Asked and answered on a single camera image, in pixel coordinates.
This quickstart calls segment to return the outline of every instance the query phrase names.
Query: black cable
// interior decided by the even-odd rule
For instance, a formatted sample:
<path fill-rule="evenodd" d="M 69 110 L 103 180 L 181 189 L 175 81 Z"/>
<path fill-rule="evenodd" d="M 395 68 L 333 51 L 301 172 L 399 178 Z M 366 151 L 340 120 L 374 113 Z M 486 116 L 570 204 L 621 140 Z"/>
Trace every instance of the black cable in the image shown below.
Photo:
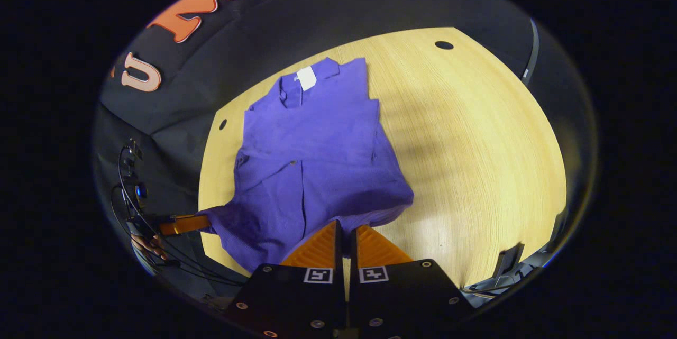
<path fill-rule="evenodd" d="M 534 38 L 532 42 L 532 54 L 529 55 L 529 61 L 527 62 L 527 67 L 522 74 L 522 82 L 524 86 L 529 86 L 529 81 L 532 79 L 532 74 L 534 73 L 534 68 L 536 67 L 536 59 L 538 58 L 538 28 L 536 28 L 536 23 L 534 19 L 529 19 L 532 22 L 532 36 Z"/>
<path fill-rule="evenodd" d="M 131 233 L 127 232 L 127 230 L 124 228 L 123 224 L 120 222 L 120 219 L 118 218 L 117 214 L 115 213 L 115 207 L 113 206 L 113 199 L 112 199 L 113 193 L 112 193 L 112 192 L 113 192 L 116 188 L 122 189 L 122 187 L 120 187 L 120 186 L 115 186 L 115 187 L 113 187 L 113 188 L 111 189 L 111 210 L 113 211 L 113 214 L 115 215 L 115 220 L 116 220 L 116 221 L 118 222 L 118 224 L 120 225 L 120 228 L 123 229 L 123 232 L 125 232 L 125 234 L 126 234 L 127 236 L 129 236 L 129 237 L 133 240 L 133 242 L 137 243 L 137 244 L 140 245 L 140 246 L 143 246 L 142 243 L 136 241 L 136 239 L 134 239 L 134 237 L 132 237 Z M 150 243 L 150 245 L 152 245 L 153 248 L 158 248 L 158 247 L 155 246 L 153 243 Z M 179 259 L 179 258 L 176 257 L 176 255 L 174 255 L 173 253 L 171 253 L 171 252 L 169 252 L 169 251 L 165 251 L 165 252 L 167 252 L 168 254 L 173 255 L 174 258 Z M 157 254 L 155 254 L 155 253 L 153 253 L 153 252 L 150 252 L 150 251 L 149 251 L 148 253 L 150 253 L 151 255 L 154 255 L 155 257 L 157 257 L 157 258 L 159 258 L 159 259 L 162 259 L 162 257 L 160 257 L 159 255 L 157 255 Z M 185 262 L 183 262 L 183 261 L 181 261 L 181 260 L 179 260 L 179 262 L 181 262 L 182 264 L 184 264 L 184 265 L 186 265 L 186 266 L 189 266 L 189 267 L 191 267 L 191 268 L 193 268 L 193 269 L 195 269 L 195 270 L 197 270 L 197 271 L 201 271 L 201 269 L 197 269 L 196 267 L 193 267 L 193 266 L 191 266 L 190 264 L 186 264 Z M 179 267 L 179 269 L 181 269 L 182 271 L 187 272 L 187 273 L 189 273 L 189 274 L 193 274 L 194 276 L 197 276 L 197 277 L 206 279 L 206 280 L 208 280 L 208 281 L 213 281 L 213 282 L 217 282 L 217 283 L 223 283 L 223 284 L 228 285 L 228 286 L 241 286 L 240 284 L 235 283 L 236 281 L 225 282 L 225 281 L 220 280 L 220 279 L 211 279 L 211 278 L 208 278 L 208 277 L 206 277 L 206 276 L 201 276 L 200 274 L 196 274 L 196 273 L 194 273 L 194 272 L 188 271 L 188 270 L 183 269 L 183 268 L 180 268 L 180 267 Z"/>
<path fill-rule="evenodd" d="M 113 192 L 115 191 L 116 188 L 124 189 L 123 187 L 121 187 L 121 186 L 119 186 L 119 185 L 116 185 L 115 187 L 113 187 L 113 188 L 111 189 L 111 211 L 113 212 L 113 215 L 115 216 L 115 220 L 118 222 L 118 225 L 120 225 L 120 228 L 123 230 L 123 232 L 125 232 L 125 234 L 126 234 L 127 236 L 129 236 L 129 238 L 131 238 L 131 239 L 133 240 L 133 242 L 135 242 L 135 243 L 137 243 L 138 245 L 140 245 L 140 246 L 143 247 L 144 245 L 143 245 L 142 243 L 136 241 L 136 239 L 131 235 L 131 233 L 127 232 L 127 230 L 125 229 L 125 226 L 121 223 L 120 218 L 119 218 L 118 215 L 115 213 L 115 207 L 113 206 L 113 195 L 114 195 Z M 153 248 L 157 248 L 152 242 L 150 242 L 150 245 L 151 245 Z M 195 269 L 196 271 L 201 271 L 201 272 L 203 272 L 201 269 L 198 269 L 197 267 L 194 267 L 194 266 L 191 265 L 191 264 L 186 264 L 185 262 L 181 261 L 181 260 L 179 259 L 179 257 L 177 257 L 176 255 L 174 255 L 174 253 L 171 253 L 171 252 L 169 252 L 168 250 L 164 250 L 164 251 L 165 251 L 167 254 L 172 255 L 175 259 L 179 260 L 179 262 L 181 262 L 181 264 L 184 264 L 184 265 L 186 265 L 187 267 L 191 267 L 192 269 Z M 150 255 L 154 255 L 154 256 L 157 257 L 158 259 L 162 259 L 162 257 L 160 257 L 159 255 L 157 255 L 157 254 L 155 254 L 155 253 L 153 253 L 153 252 L 150 252 L 150 251 L 147 251 L 147 252 L 148 252 Z M 217 283 L 223 283 L 223 284 L 228 285 L 228 286 L 243 286 L 243 285 L 244 285 L 243 283 L 240 283 L 240 282 L 235 281 L 235 280 L 230 280 L 230 279 L 211 279 L 211 278 L 208 278 L 207 276 L 201 276 L 200 274 L 196 274 L 196 273 L 194 273 L 194 272 L 188 271 L 187 269 L 183 269 L 183 268 L 181 268 L 181 267 L 179 267 L 179 269 L 182 270 L 182 271 L 184 271 L 184 272 L 187 272 L 187 273 L 189 273 L 189 274 L 193 274 L 194 276 L 197 276 L 197 277 L 206 279 L 206 280 L 208 280 L 208 281 L 213 281 L 213 282 L 217 282 Z"/>
<path fill-rule="evenodd" d="M 157 233 L 157 232 L 153 229 L 153 227 L 152 227 L 150 224 L 148 224 L 148 221 L 145 220 L 145 218 L 143 217 L 143 214 L 137 209 L 136 204 L 134 204 L 134 202 L 131 202 L 132 199 L 129 197 L 129 194 L 127 193 L 127 191 L 126 191 L 126 189 L 125 189 L 125 187 L 124 187 L 124 184 L 125 184 L 125 183 L 123 182 L 123 174 L 122 174 L 122 171 L 121 171 L 121 169 L 120 169 L 120 160 L 121 160 L 121 158 L 122 158 L 122 156 L 123 156 L 123 153 L 125 152 L 125 149 L 131 150 L 130 147 L 128 147 L 128 146 L 125 145 L 125 146 L 123 146 L 123 148 L 122 148 L 121 151 L 120 151 L 120 154 L 118 155 L 118 176 L 120 177 L 120 184 L 123 185 L 122 190 L 123 190 L 123 192 L 125 193 L 126 199 L 130 201 L 131 206 L 134 208 L 134 211 L 136 211 L 136 213 L 138 214 L 138 216 L 141 217 L 141 219 L 142 219 L 143 222 L 148 226 L 148 228 L 150 228 L 150 230 L 153 231 L 153 233 L 154 233 L 158 238 L 160 238 L 160 237 L 162 237 L 162 235 L 160 235 L 159 233 Z M 209 274 L 211 277 L 217 277 L 217 278 L 223 279 L 224 281 L 232 282 L 232 283 L 235 284 L 234 286 L 243 286 L 243 285 L 244 285 L 244 283 L 242 283 L 242 282 L 235 281 L 234 279 L 230 279 L 230 278 L 225 277 L 225 276 L 221 276 L 221 275 L 218 274 L 217 272 L 215 272 L 215 271 L 213 271 L 213 270 L 211 270 L 211 269 L 209 269 L 209 268 L 207 268 L 207 267 L 204 267 L 203 265 L 201 265 L 201 264 L 200 264 L 199 262 L 197 262 L 196 260 L 191 259 L 191 257 L 189 257 L 188 255 L 186 255 L 185 253 L 183 253 L 183 252 L 182 252 L 181 250 L 179 250 L 176 246 L 172 245 L 172 243 L 170 243 L 170 242 L 168 242 L 167 240 L 165 240 L 164 237 L 162 237 L 162 240 L 163 240 L 165 243 L 169 244 L 169 246 L 171 246 L 174 250 L 176 250 L 176 252 L 179 252 L 179 254 L 181 254 L 181 255 L 183 255 L 184 257 L 186 257 L 186 259 L 191 260 L 193 263 L 197 264 L 198 266 L 202 267 L 203 269 L 196 269 L 195 267 L 191 267 L 191 268 L 196 269 L 196 270 L 198 270 L 198 271 L 201 271 L 201 272 L 203 272 L 203 273 L 205 273 L 205 274 Z"/>

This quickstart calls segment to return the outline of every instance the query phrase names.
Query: cable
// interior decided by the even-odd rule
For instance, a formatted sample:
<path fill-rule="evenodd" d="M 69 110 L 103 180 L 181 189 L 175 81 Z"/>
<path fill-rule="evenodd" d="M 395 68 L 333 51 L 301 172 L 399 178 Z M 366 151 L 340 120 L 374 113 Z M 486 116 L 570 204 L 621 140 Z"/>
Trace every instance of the cable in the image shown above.
<path fill-rule="evenodd" d="M 123 148 L 122 148 L 121 151 L 120 151 L 120 154 L 118 155 L 118 176 L 119 176 L 119 178 L 120 178 L 120 184 L 121 184 L 121 185 L 124 185 L 124 184 L 125 184 L 125 183 L 123 182 L 123 175 L 122 175 L 122 171 L 121 171 L 121 169 L 120 169 L 120 160 L 121 160 L 121 158 L 122 158 L 122 156 L 123 156 L 123 153 L 125 152 L 125 149 L 131 150 L 131 148 L 130 148 L 129 146 L 125 145 L 125 146 L 123 146 Z M 128 199 L 128 200 L 131 202 L 132 199 L 129 197 L 129 194 L 127 193 L 125 187 L 122 187 L 122 190 L 123 190 L 123 192 L 125 193 L 126 199 Z M 154 233 L 158 238 L 162 237 L 162 235 L 160 235 L 159 233 L 157 233 L 157 232 L 153 229 L 153 227 L 152 227 L 150 224 L 148 224 L 148 221 L 145 220 L 145 218 L 143 217 L 143 214 L 137 209 L 136 204 L 134 204 L 134 203 L 132 202 L 132 203 L 131 203 L 131 206 L 134 208 L 134 211 L 136 211 L 136 213 L 138 214 L 138 216 L 141 217 L 141 219 L 143 220 L 143 222 L 148 226 L 148 228 L 150 228 L 150 230 L 153 231 L 153 233 Z M 169 244 L 169 246 L 171 246 L 174 250 L 176 250 L 176 252 L 179 252 L 179 254 L 181 254 L 181 255 L 183 255 L 184 257 L 186 257 L 186 259 L 191 260 L 191 262 L 197 264 L 198 266 L 202 267 L 203 269 L 202 269 L 202 270 L 201 270 L 201 269 L 196 269 L 195 267 L 192 267 L 192 266 L 191 266 L 191 268 L 196 269 L 196 270 L 198 270 L 198 271 L 201 271 L 201 272 L 203 272 L 203 273 L 205 273 L 205 274 L 209 274 L 211 277 L 217 277 L 217 278 L 223 279 L 224 281 L 232 282 L 232 283 L 235 284 L 234 286 L 243 286 L 243 285 L 244 285 L 244 283 L 242 283 L 242 282 L 235 281 L 234 279 L 230 279 L 230 278 L 225 277 L 225 276 L 221 276 L 220 274 L 218 274 L 217 272 L 215 272 L 215 271 L 209 269 L 208 267 L 204 267 L 203 265 L 201 265 L 201 264 L 200 264 L 199 262 L 197 262 L 196 260 L 191 259 L 191 257 L 189 257 L 188 255 L 186 255 L 185 253 L 183 253 L 183 252 L 182 252 L 181 250 L 179 250 L 176 246 L 172 245 L 172 243 L 170 243 L 170 242 L 168 242 L 167 240 L 165 240 L 164 237 L 162 237 L 162 240 L 163 240 L 165 243 Z"/>
<path fill-rule="evenodd" d="M 135 242 L 135 243 L 137 243 L 138 245 L 140 245 L 140 246 L 143 247 L 144 245 L 143 245 L 142 243 L 138 242 L 138 241 L 131 235 L 131 233 L 127 232 L 127 230 L 125 229 L 125 226 L 121 223 L 120 218 L 119 218 L 118 215 L 115 213 L 115 207 L 113 206 L 113 195 L 114 195 L 114 191 L 115 191 L 116 188 L 124 189 L 123 187 L 121 187 L 121 186 L 119 186 L 119 185 L 116 185 L 115 187 L 113 187 L 113 188 L 111 189 L 111 211 L 113 212 L 113 215 L 115 216 L 115 220 L 117 221 L 118 225 L 120 225 L 120 228 L 123 230 L 123 232 L 125 232 L 125 234 L 126 234 L 127 236 L 129 236 L 129 238 L 131 238 L 131 239 L 133 240 L 133 242 Z M 166 252 L 167 254 L 172 255 L 175 259 L 179 260 L 179 262 L 181 262 L 182 264 L 184 264 L 184 265 L 186 265 L 186 266 L 188 266 L 188 267 L 191 267 L 192 269 L 195 269 L 196 271 L 201 271 L 201 272 L 203 272 L 201 269 L 198 269 L 197 267 L 194 267 L 194 266 L 191 265 L 191 264 L 186 264 L 185 262 L 181 261 L 176 255 L 174 255 L 174 253 L 171 253 L 171 252 L 169 252 L 168 250 L 165 250 L 165 252 Z M 155 253 L 153 253 L 153 252 L 148 251 L 148 253 L 149 253 L 151 256 L 157 257 L 158 259 L 162 259 L 162 257 L 160 257 L 159 255 L 157 255 L 157 254 L 155 254 Z M 187 273 L 189 273 L 189 274 L 193 274 L 194 276 L 197 276 L 197 277 L 206 279 L 206 280 L 208 280 L 208 281 L 213 281 L 213 282 L 217 282 L 217 283 L 223 283 L 223 284 L 229 285 L 229 286 L 243 286 L 243 285 L 244 285 L 243 283 L 238 282 L 238 281 L 235 281 L 235 280 L 230 280 L 230 279 L 211 279 L 211 278 L 208 278 L 208 277 L 206 277 L 206 276 L 201 276 L 200 274 L 196 274 L 195 272 L 188 271 L 187 269 L 183 269 L 183 268 L 181 268 L 181 267 L 179 267 L 179 269 L 181 269 L 182 271 L 187 272 Z"/>
<path fill-rule="evenodd" d="M 487 298 L 487 299 L 494 299 L 494 298 L 497 297 L 497 296 L 495 296 L 495 295 L 493 295 L 493 294 L 481 294 L 481 293 L 476 293 L 476 294 L 473 294 L 473 295 L 476 295 L 476 296 L 482 297 L 482 298 Z"/>
<path fill-rule="evenodd" d="M 481 289 L 481 290 L 471 290 L 471 289 L 468 289 L 468 288 L 461 288 L 461 291 L 463 291 L 463 292 L 466 293 L 466 294 L 478 294 L 478 293 L 484 293 L 484 292 L 486 292 L 486 291 L 494 291 L 494 290 L 500 290 L 500 289 L 507 289 L 507 288 L 510 288 L 510 286 L 514 286 L 514 285 L 516 285 L 516 284 L 517 284 L 517 282 L 511 283 L 511 284 L 508 285 L 508 286 L 501 286 L 500 288 Z"/>
<path fill-rule="evenodd" d="M 538 58 L 538 45 L 539 45 L 539 38 L 538 38 L 538 28 L 536 28 L 536 23 L 534 22 L 534 19 L 529 19 L 529 21 L 532 22 L 532 36 L 534 37 L 534 40 L 532 42 L 532 52 L 529 55 L 529 61 L 527 62 L 527 67 L 524 70 L 524 74 L 522 75 L 522 82 L 524 83 L 524 86 L 529 86 L 529 81 L 532 79 L 532 74 L 534 73 L 534 68 L 536 67 L 536 59 Z"/>

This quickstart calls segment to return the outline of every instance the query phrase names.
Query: shirt collar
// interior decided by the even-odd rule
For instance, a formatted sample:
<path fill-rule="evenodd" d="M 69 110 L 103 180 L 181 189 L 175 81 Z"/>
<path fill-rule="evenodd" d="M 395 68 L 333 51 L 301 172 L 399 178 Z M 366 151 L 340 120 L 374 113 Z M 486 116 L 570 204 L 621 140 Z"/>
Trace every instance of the shirt collar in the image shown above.
<path fill-rule="evenodd" d="M 336 76 L 341 73 L 340 65 L 338 64 L 338 62 L 329 59 L 329 57 L 325 57 L 319 62 L 312 64 L 310 67 L 313 69 L 313 73 L 315 74 L 315 77 L 317 77 L 317 79 L 329 79 L 329 77 Z M 282 78 L 285 76 L 294 76 L 294 74 L 286 74 L 278 77 L 278 81 L 276 81 L 275 86 L 273 86 L 268 92 L 268 94 L 271 96 L 280 97 L 280 100 L 282 101 L 285 101 L 287 98 L 287 95 L 285 91 L 282 90 L 280 84 Z"/>
<path fill-rule="evenodd" d="M 320 60 L 319 62 L 316 62 L 310 67 L 313 69 L 315 77 L 317 78 L 321 77 L 322 79 L 328 79 L 331 76 L 336 76 L 339 73 L 341 73 L 338 62 L 329 59 L 329 57 L 326 57 Z"/>

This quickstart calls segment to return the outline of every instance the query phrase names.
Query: wire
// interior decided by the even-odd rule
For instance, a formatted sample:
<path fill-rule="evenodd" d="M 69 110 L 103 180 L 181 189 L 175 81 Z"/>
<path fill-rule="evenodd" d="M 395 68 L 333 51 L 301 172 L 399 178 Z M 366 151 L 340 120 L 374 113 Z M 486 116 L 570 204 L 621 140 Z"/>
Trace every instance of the wire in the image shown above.
<path fill-rule="evenodd" d="M 141 219 L 142 219 L 143 222 L 148 226 L 148 228 L 150 228 L 150 230 L 153 231 L 153 233 L 154 233 L 158 238 L 160 238 L 160 237 L 162 237 L 162 235 L 160 235 L 158 232 L 156 232 L 156 231 L 153 229 L 153 227 L 152 227 L 150 224 L 148 224 L 148 221 L 145 220 L 145 218 L 143 217 L 143 214 L 137 209 L 136 204 L 134 204 L 134 202 L 131 202 L 132 199 L 129 197 L 129 194 L 127 193 L 127 191 L 126 191 L 126 189 L 125 189 L 125 187 L 124 187 L 125 183 L 124 183 L 124 181 L 123 181 L 123 174 L 122 174 L 122 171 L 121 171 L 121 169 L 120 169 L 120 160 L 121 160 L 121 158 L 122 158 L 122 156 L 123 156 L 123 153 L 125 152 L 125 149 L 131 150 L 131 148 L 130 148 L 129 146 L 125 145 L 125 146 L 123 146 L 123 148 L 122 148 L 121 151 L 120 151 L 120 154 L 118 155 L 118 176 L 119 176 L 119 178 L 120 178 L 120 184 L 123 185 L 122 190 L 123 190 L 123 192 L 125 193 L 126 199 L 130 201 L 131 206 L 134 208 L 134 211 L 136 211 L 136 213 L 138 214 L 138 216 L 141 217 Z M 217 272 L 215 272 L 215 271 L 213 271 L 213 270 L 211 270 L 211 269 L 209 269 L 209 268 L 207 268 L 207 267 L 204 267 L 203 265 L 201 265 L 201 264 L 200 264 L 199 262 L 197 262 L 196 260 L 191 259 L 191 257 L 189 257 L 188 255 L 186 255 L 185 253 L 183 253 L 183 252 L 182 252 L 181 250 L 179 250 L 176 246 L 172 245 L 172 243 L 170 243 L 170 242 L 168 242 L 167 240 L 165 240 L 164 237 L 162 237 L 162 240 L 163 240 L 165 243 L 169 244 L 169 246 L 171 246 L 174 250 L 176 250 L 176 252 L 179 252 L 179 254 L 181 254 L 181 255 L 183 255 L 184 257 L 186 257 L 186 259 L 191 260 L 191 262 L 193 262 L 193 263 L 195 263 L 196 265 L 202 267 L 203 269 L 197 269 L 197 268 L 195 268 L 195 267 L 190 266 L 188 263 L 182 261 L 183 264 L 186 264 L 186 265 L 188 265 L 189 267 L 191 267 L 191 268 L 193 268 L 193 269 L 196 269 L 196 270 L 198 270 L 198 271 L 201 271 L 201 272 L 203 272 L 203 273 L 205 273 L 205 274 L 209 274 L 211 277 L 217 277 L 217 278 L 223 279 L 224 281 L 232 282 L 232 283 L 235 284 L 235 286 L 243 286 L 243 285 L 244 285 L 244 283 L 242 283 L 242 282 L 235 281 L 234 279 L 230 279 L 230 278 L 225 277 L 225 276 L 221 276 L 221 275 L 218 274 Z"/>
<path fill-rule="evenodd" d="M 490 289 L 481 289 L 481 290 L 471 290 L 471 289 L 468 289 L 468 288 L 461 288 L 461 291 L 463 291 L 463 292 L 466 293 L 466 294 L 478 294 L 478 293 L 484 293 L 484 292 L 486 292 L 486 291 L 494 291 L 494 290 L 500 290 L 500 289 L 507 289 L 507 288 L 510 288 L 510 286 L 514 286 L 515 284 L 517 284 L 517 282 L 511 283 L 511 284 L 508 285 L 508 286 L 501 286 L 500 288 L 490 288 Z"/>
<path fill-rule="evenodd" d="M 488 299 L 494 299 L 494 298 L 497 297 L 497 296 L 495 296 L 495 295 L 493 295 L 493 294 L 481 294 L 481 293 L 476 293 L 476 294 L 474 294 L 474 295 L 476 295 L 476 296 L 478 296 L 478 297 L 482 297 L 482 298 L 488 298 Z"/>
<path fill-rule="evenodd" d="M 119 186 L 119 185 L 116 185 L 115 187 L 113 187 L 113 188 L 111 189 L 111 210 L 112 210 L 112 212 L 113 212 L 113 215 L 115 216 L 115 220 L 116 220 L 116 221 L 118 222 L 118 224 L 120 225 L 120 228 L 123 229 L 123 232 L 125 232 L 125 234 L 126 234 L 127 236 L 129 236 L 129 238 L 131 238 L 131 239 L 133 240 L 133 242 L 135 242 L 135 243 L 137 243 L 138 245 L 140 245 L 140 246 L 143 247 L 143 244 L 142 244 L 142 243 L 136 241 L 136 239 L 131 235 L 131 233 L 127 232 L 127 230 L 125 229 L 125 226 L 123 226 L 123 224 L 121 223 L 120 218 L 118 218 L 118 215 L 115 213 L 115 207 L 113 206 L 113 192 L 115 191 L 116 188 L 122 189 L 122 187 Z M 152 245 L 153 248 L 157 248 L 155 245 L 153 245 L 153 243 L 150 243 L 150 245 Z M 150 251 L 147 251 L 147 252 L 150 253 L 151 256 L 154 255 L 155 257 L 157 257 L 157 258 L 159 258 L 159 259 L 162 259 L 162 257 L 160 257 L 159 255 L 157 255 L 157 254 L 155 254 L 155 253 L 153 253 L 153 252 L 150 252 Z M 178 259 L 178 257 L 176 257 L 176 255 L 174 255 L 173 253 L 171 253 L 171 252 L 169 252 L 169 251 L 165 251 L 165 252 L 167 252 L 168 254 L 173 255 L 176 259 Z M 157 264 L 155 263 L 155 260 L 152 259 L 152 257 L 150 258 L 150 260 L 153 262 L 153 264 L 157 265 Z M 197 269 L 196 267 L 191 266 L 191 264 L 186 264 L 185 262 L 183 262 L 183 261 L 181 261 L 181 260 L 179 260 L 179 262 L 181 262 L 182 264 L 184 264 L 184 265 L 186 265 L 186 266 L 189 266 L 189 267 L 195 269 L 196 271 L 201 271 L 201 269 Z M 206 276 L 201 276 L 200 274 L 196 274 L 196 273 L 194 273 L 194 272 L 188 271 L 188 270 L 183 269 L 183 268 L 180 268 L 180 267 L 179 267 L 179 269 L 181 269 L 181 270 L 184 271 L 184 272 L 188 272 L 188 273 L 190 273 L 190 274 L 193 274 L 194 276 L 197 276 L 197 277 L 200 277 L 200 278 L 204 278 L 204 279 L 206 279 L 206 280 L 208 280 L 208 281 L 223 283 L 223 284 L 225 284 L 225 285 L 230 285 L 230 286 L 241 286 L 241 284 L 240 284 L 239 282 L 237 282 L 237 281 L 228 281 L 228 282 L 224 282 L 223 280 L 219 280 L 219 279 L 211 279 L 211 278 L 208 278 L 208 277 L 206 277 Z"/>

